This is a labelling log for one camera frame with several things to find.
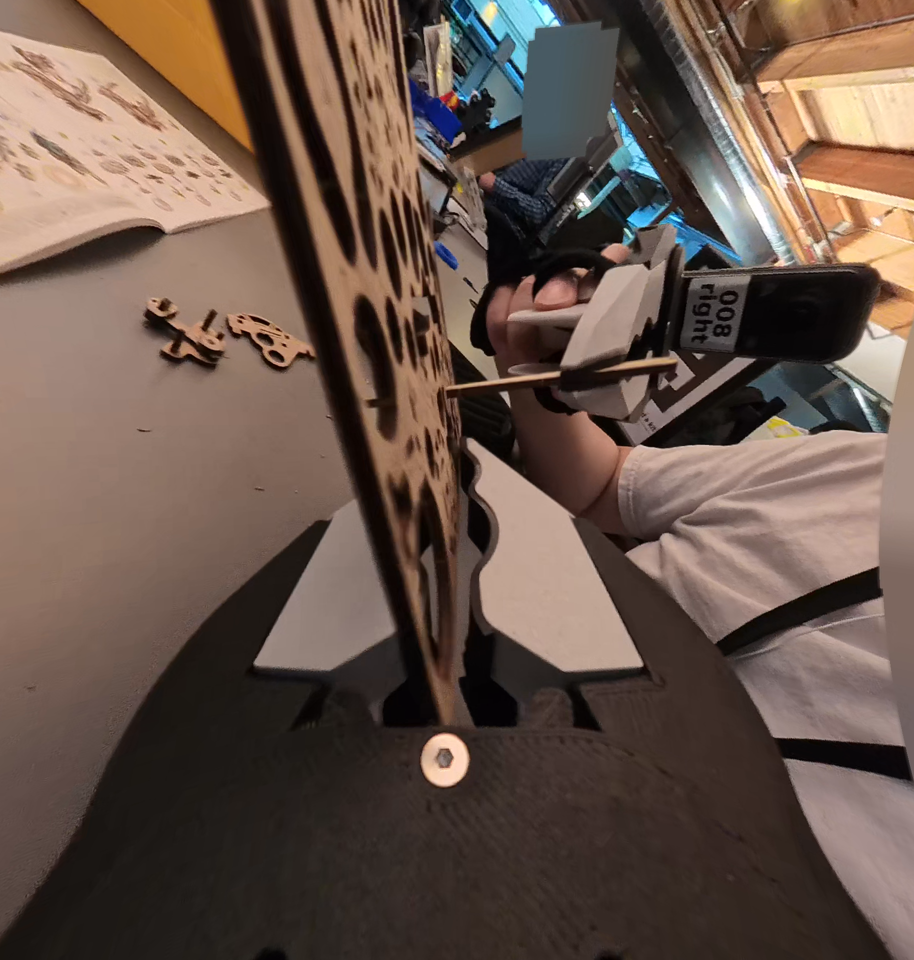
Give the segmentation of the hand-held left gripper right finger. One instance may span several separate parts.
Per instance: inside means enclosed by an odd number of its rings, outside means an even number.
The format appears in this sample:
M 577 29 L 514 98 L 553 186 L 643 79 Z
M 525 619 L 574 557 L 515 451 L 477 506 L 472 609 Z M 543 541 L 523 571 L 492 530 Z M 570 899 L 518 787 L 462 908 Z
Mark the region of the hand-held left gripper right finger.
M 525 712 L 543 690 L 640 680 L 645 662 L 574 516 L 511 465 L 462 448 L 461 666 L 468 705 Z

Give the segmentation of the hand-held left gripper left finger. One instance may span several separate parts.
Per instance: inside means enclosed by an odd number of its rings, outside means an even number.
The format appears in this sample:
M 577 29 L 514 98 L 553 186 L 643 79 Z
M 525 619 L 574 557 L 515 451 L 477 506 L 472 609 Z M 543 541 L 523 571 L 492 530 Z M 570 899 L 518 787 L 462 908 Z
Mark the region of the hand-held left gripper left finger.
M 396 625 L 357 501 L 331 517 L 252 666 L 262 676 L 359 694 L 372 716 L 404 682 Z

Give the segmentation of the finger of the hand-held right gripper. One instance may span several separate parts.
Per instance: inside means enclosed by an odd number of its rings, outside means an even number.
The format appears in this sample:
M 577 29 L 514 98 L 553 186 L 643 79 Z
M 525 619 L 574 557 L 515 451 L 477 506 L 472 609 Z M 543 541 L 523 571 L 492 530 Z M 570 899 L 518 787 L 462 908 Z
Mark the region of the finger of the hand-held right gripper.
M 673 370 L 659 370 L 623 378 L 615 383 L 584 390 L 556 388 L 556 399 L 568 408 L 621 423 L 635 423 L 647 403 Z
M 560 369 L 599 369 L 626 358 L 647 330 L 666 320 L 682 263 L 672 224 L 644 229 L 628 258 L 603 274 L 572 331 Z

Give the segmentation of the thin wooden stick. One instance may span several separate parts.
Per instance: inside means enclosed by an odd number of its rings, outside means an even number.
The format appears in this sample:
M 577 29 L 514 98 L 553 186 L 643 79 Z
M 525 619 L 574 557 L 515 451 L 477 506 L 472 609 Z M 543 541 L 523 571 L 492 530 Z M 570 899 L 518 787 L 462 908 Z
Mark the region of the thin wooden stick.
M 560 369 L 554 367 L 536 373 L 518 374 L 492 380 L 478 380 L 463 384 L 454 384 L 447 377 L 433 379 L 428 375 L 420 374 L 416 383 L 418 386 L 431 386 L 438 393 L 450 399 L 456 399 L 463 395 L 467 397 L 485 396 L 538 388 L 557 388 L 564 392 L 579 392 L 613 386 L 626 379 L 670 373 L 675 371 L 677 366 L 678 359 L 676 357 L 659 356 L 601 368 Z

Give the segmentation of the wooden car-shaped piece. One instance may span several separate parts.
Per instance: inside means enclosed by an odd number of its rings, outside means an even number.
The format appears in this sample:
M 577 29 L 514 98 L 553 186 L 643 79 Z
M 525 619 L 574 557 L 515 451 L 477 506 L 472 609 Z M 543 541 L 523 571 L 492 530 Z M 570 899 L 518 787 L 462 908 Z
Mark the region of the wooden car-shaped piece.
M 247 337 L 263 360 L 277 370 L 289 369 L 298 359 L 316 360 L 309 342 L 286 332 L 269 319 L 254 314 L 228 314 L 225 323 L 235 337 Z

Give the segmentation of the large wooden parts sheet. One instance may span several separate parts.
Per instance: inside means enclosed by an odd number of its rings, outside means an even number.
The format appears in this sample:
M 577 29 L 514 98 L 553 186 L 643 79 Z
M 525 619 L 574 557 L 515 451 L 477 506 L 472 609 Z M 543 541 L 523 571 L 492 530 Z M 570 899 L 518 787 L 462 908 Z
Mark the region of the large wooden parts sheet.
M 422 711 L 457 717 L 462 424 L 397 2 L 210 3 Z

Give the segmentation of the person's right forearm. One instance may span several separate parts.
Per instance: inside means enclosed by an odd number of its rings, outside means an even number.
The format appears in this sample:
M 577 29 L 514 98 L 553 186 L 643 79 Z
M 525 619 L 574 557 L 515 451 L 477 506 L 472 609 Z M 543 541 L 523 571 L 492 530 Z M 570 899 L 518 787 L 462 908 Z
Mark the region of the person's right forearm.
M 531 483 L 575 518 L 609 535 L 627 536 L 619 508 L 619 481 L 632 453 L 585 412 L 548 411 L 533 390 L 510 394 L 525 473 Z

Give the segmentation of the person's right hand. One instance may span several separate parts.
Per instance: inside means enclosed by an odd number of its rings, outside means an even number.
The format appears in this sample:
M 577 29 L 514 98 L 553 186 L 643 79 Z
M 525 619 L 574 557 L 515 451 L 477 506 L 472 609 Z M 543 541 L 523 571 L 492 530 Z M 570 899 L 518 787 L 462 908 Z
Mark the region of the person's right hand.
M 533 322 L 511 320 L 523 311 L 553 312 L 586 304 L 599 278 L 574 250 L 551 250 L 534 257 L 518 279 L 494 286 L 484 325 L 496 369 L 506 377 L 512 367 L 537 364 L 548 356 L 543 335 Z

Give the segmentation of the black framed marker sign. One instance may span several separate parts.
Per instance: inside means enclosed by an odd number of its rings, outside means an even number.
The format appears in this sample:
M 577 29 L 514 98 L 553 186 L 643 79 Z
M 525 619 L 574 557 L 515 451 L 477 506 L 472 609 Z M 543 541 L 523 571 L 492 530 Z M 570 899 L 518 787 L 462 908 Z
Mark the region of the black framed marker sign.
M 617 422 L 611 434 L 631 447 L 672 449 L 732 446 L 787 408 L 767 398 L 757 381 L 773 363 L 719 353 L 683 353 L 658 383 L 636 421 Z

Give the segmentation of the person in white shirt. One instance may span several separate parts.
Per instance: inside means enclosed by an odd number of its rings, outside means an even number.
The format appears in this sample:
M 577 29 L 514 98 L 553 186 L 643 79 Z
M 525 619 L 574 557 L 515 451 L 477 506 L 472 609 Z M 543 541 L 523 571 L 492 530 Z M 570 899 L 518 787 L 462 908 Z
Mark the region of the person in white shirt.
M 630 559 L 711 642 L 880 560 L 884 434 L 640 447 L 616 503 Z M 882 598 L 840 606 L 730 660 L 771 735 L 905 746 Z M 787 757 L 823 852 L 894 958 L 914 958 L 914 785 Z

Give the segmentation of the small wooden pegged assembly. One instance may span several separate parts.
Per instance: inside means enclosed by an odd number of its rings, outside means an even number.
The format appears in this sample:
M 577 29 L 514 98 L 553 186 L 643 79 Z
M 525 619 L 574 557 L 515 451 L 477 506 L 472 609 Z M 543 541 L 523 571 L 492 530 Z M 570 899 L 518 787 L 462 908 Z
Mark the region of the small wooden pegged assembly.
M 225 333 L 215 326 L 218 312 L 211 309 L 190 325 L 182 323 L 179 315 L 179 307 L 169 297 L 152 297 L 146 303 L 146 325 L 168 337 L 160 348 L 161 356 L 174 363 L 190 360 L 215 367 L 226 353 Z

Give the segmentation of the white instruction booklet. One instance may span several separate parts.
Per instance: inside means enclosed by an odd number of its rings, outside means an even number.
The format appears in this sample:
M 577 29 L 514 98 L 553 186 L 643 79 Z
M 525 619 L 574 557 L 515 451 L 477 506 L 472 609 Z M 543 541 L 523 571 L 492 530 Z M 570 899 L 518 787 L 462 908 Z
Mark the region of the white instruction booklet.
M 0 275 L 269 206 L 107 58 L 0 30 Z

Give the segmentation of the yellow box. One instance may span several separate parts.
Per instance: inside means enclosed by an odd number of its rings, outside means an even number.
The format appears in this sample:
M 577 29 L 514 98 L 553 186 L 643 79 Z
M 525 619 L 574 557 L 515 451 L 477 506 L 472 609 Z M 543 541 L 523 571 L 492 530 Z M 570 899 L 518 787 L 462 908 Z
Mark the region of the yellow box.
M 210 2 L 79 4 L 248 151 L 254 149 Z

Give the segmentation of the silver ventilation duct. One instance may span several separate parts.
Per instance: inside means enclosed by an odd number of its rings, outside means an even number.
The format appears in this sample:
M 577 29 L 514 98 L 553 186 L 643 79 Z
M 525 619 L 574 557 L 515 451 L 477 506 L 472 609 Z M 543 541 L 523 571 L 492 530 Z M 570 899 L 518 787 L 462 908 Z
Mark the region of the silver ventilation duct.
M 648 16 L 775 257 L 804 262 L 798 212 L 694 2 L 651 2 Z

